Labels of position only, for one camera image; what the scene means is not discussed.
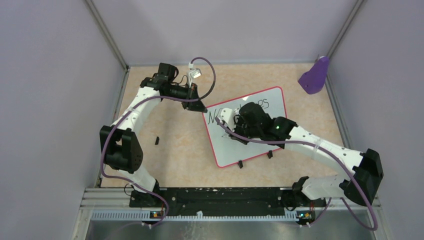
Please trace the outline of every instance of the metal frame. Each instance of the metal frame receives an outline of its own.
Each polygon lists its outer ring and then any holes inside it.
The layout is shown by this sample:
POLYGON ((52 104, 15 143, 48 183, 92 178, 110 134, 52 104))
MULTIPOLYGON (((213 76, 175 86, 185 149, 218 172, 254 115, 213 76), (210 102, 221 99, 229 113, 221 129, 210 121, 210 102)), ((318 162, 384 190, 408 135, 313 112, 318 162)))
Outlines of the metal frame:
MULTIPOLYGON (((130 67, 125 62, 121 52, 119 51, 118 46, 116 45, 114 39, 112 38, 112 35, 110 34, 108 28, 106 27, 103 19, 101 18, 96 6, 93 3, 93 0, 84 0, 86 3, 87 9, 92 14, 94 21, 96 22, 100 32, 104 36, 106 42, 108 43, 111 51, 115 55, 116 59, 119 61, 122 68, 125 69, 125 75, 122 80, 121 89, 119 90, 119 96, 116 102, 116 105, 114 106, 114 115, 113 120, 116 120, 119 114, 120 106, 122 103, 122 99, 124 96, 125 86, 129 77, 130 67)), ((345 23, 343 24, 343 27, 341 28, 339 34, 337 35, 336 39, 334 40, 332 46, 330 47, 329 52, 327 53, 327 56, 331 58, 334 53, 336 52, 337 48, 339 47, 341 41, 345 37, 347 31, 349 30, 353 20, 357 16, 359 10, 363 7, 366 0, 358 0, 352 11, 350 12, 348 18, 346 19, 345 23)), ((336 122, 343 140, 343 144, 351 148, 352 141, 349 137, 349 131, 346 126, 345 120, 343 118, 342 110, 339 105, 339 102, 337 100, 336 94, 333 89, 332 81, 330 76, 327 76, 327 81, 325 83, 328 96, 331 102, 331 106, 334 111, 334 115, 336 118, 336 122)), ((100 185, 101 181, 98 181, 96 184, 96 187, 100 185)), ((86 234, 89 230, 89 224, 91 217, 96 211, 102 210, 102 211, 114 211, 114 213, 122 213, 122 212, 128 212, 128 211, 134 211, 134 212, 140 212, 140 209, 134 209, 129 207, 130 197, 126 194, 124 194, 124 189, 122 187, 117 188, 87 188, 84 192, 79 213, 77 216, 77 220, 74 226, 74 232, 72 235, 73 240, 84 240, 86 239, 86 234)), ((384 213, 382 211, 382 207, 380 205, 380 201, 378 199, 378 196, 376 196, 374 202, 373 202, 373 208, 377 214, 377 220, 380 222, 380 227, 377 231, 374 232, 374 236, 377 240, 383 240, 383 239, 392 239, 390 230, 387 229, 387 221, 384 217, 384 213)), ((364 206, 359 205, 352 205, 353 210, 364 210, 366 211, 367 208, 364 206)), ((297 211, 307 210, 306 207, 298 207, 296 209, 297 211)), ((331 202, 331 205, 328 208, 328 211, 346 211, 346 207, 342 203, 341 200, 335 199, 331 202)), ((257 221, 257 219, 247 219, 247 221, 257 221)), ((275 221, 275 219, 265 219, 265 221, 275 221)))
POLYGON ((121 51, 118 48, 118 45, 116 44, 114 38, 111 35, 111 32, 106 27, 105 22, 102 19, 102 16, 100 16, 99 11, 97 10, 93 0, 83 0, 87 9, 91 13, 91 16, 93 17, 93 20, 97 24, 97 27, 101 34, 104 37, 104 40, 106 40, 106 43, 109 45, 110 50, 112 51, 115 58, 119 61, 119 64, 121 67, 125 70, 129 68, 128 64, 125 62, 124 57, 121 54, 121 51))

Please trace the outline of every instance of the metal base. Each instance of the metal base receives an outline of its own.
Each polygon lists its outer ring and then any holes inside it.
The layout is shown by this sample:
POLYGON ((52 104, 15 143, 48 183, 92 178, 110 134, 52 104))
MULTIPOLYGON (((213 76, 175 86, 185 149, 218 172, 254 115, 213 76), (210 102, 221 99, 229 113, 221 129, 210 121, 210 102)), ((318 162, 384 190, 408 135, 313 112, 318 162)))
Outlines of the metal base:
MULTIPOLYGON (((324 207, 325 200, 310 201, 296 198, 293 191, 280 187, 168 187, 159 188, 155 193, 169 204, 168 216, 284 216, 285 208, 305 207, 314 202, 316 207, 324 207)), ((131 192, 131 208, 163 207, 160 199, 137 191, 131 192)))

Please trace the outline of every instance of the cable tie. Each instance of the cable tie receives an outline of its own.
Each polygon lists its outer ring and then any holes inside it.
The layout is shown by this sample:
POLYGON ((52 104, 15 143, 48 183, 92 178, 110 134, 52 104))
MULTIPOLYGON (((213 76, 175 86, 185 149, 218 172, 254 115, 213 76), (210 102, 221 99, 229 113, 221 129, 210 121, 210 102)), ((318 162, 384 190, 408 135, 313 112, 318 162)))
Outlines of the cable tie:
POLYGON ((320 137, 320 138, 318 138, 318 140, 316 140, 316 141, 314 142, 315 146, 313 147, 313 150, 312 150, 312 159, 315 159, 315 155, 316 155, 316 154, 317 154, 317 152, 318 152, 318 148, 320 148, 320 145, 321 145, 323 142, 324 142, 324 139, 322 139, 321 137, 320 137))

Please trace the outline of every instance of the red border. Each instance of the red border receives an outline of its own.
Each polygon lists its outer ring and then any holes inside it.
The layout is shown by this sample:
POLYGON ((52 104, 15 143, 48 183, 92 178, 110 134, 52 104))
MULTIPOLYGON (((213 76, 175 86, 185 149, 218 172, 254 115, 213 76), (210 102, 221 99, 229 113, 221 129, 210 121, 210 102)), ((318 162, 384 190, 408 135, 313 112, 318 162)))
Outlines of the red border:
MULTIPOLYGON (((214 107, 214 106, 216 106, 216 105, 220 105, 220 104, 228 103, 228 102, 231 102, 231 101, 234 101, 234 100, 237 100, 237 99, 241 99, 241 98, 244 98, 244 97, 247 97, 247 96, 253 95, 253 94, 262 93, 262 92, 265 92, 265 91, 268 91, 268 90, 271 90, 271 89, 275 89, 275 88, 279 88, 279 89, 281 90, 282 104, 284 105, 284 113, 285 113, 285 117, 287 118, 286 101, 284 100, 284 92, 283 92, 283 89, 282 89, 280 86, 273 86, 273 87, 270 87, 270 88, 266 88, 266 89, 264 89, 264 90, 260 90, 260 91, 256 91, 256 92, 253 92, 253 93, 250 93, 250 94, 246 94, 246 95, 243 95, 243 96, 239 96, 239 97, 236 97, 236 98, 232 98, 232 99, 230 99, 230 100, 226 100, 226 101, 218 102, 218 103, 215 103, 215 104, 209 105, 209 106, 207 106, 206 108, 210 108, 210 107, 214 107)), ((216 163, 216 165, 218 166, 218 168, 221 168, 221 169, 222 169, 222 168, 226 168, 226 167, 229 167, 229 166, 231 166, 231 165, 235 165, 235 164, 237 164, 237 162, 235 162, 235 163, 231 163, 231 164, 228 164, 228 165, 225 165, 225 166, 220 166, 220 165, 218 165, 217 156, 215 155, 215 150, 214 150, 214 146, 212 145, 211 135, 209 134, 209 130, 208 130, 208 124, 206 123, 205 115, 204 115, 204 114, 202 114, 202 116, 203 116, 204 126, 206 127, 207 137, 209 138, 210 146, 212 147, 213 157, 215 158, 215 163, 216 163)), ((267 152, 264 152, 264 153, 261 153, 261 154, 256 155, 256 156, 252 156, 252 157, 246 158, 246 159, 244 159, 244 160, 242 160, 242 161, 246 161, 246 160, 249 160, 249 159, 253 159, 253 158, 256 158, 256 157, 259 157, 259 156, 265 155, 265 154, 267 154, 267 152)))

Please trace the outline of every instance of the wooden tabletop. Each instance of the wooden tabletop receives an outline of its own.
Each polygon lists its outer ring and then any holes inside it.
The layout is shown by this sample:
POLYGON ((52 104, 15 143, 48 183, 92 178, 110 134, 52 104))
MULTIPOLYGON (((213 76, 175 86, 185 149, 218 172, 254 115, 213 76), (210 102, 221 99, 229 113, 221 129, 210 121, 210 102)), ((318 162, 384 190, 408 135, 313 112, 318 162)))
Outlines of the wooden tabletop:
MULTIPOLYGON (((284 92, 287 117, 321 138, 343 145, 329 96, 324 88, 308 95, 297 80, 311 68, 310 63, 214 65, 216 85, 203 100, 206 106, 263 89, 280 86, 284 92)), ((202 75, 195 79, 199 95, 206 93, 213 75, 208 65, 197 65, 202 75)), ((178 66, 180 75, 188 70, 178 66)), ((151 77, 157 66, 131 67, 120 114, 136 96, 141 81, 151 77)), ((300 177, 335 175, 330 168, 289 150, 275 151, 271 159, 262 155, 237 165, 219 168, 209 142, 202 114, 184 110, 180 102, 164 99, 151 112, 138 140, 142 164, 161 187, 290 187, 300 177), (156 137, 160 138, 155 145, 156 137)), ((106 168, 111 175, 119 175, 106 168)), ((103 179, 102 187, 123 187, 125 181, 103 179)))

